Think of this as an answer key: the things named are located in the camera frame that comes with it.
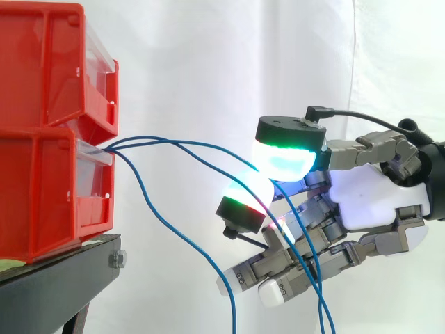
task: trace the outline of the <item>bolt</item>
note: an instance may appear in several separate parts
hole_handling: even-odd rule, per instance
[[[113,255],[113,266],[116,269],[124,268],[127,263],[127,252],[123,249],[117,250]]]

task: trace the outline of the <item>red storage bin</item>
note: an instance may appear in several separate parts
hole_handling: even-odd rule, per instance
[[[0,127],[118,134],[118,63],[76,3],[0,1]]]
[[[32,263],[113,227],[114,156],[63,128],[0,129],[0,259]]]

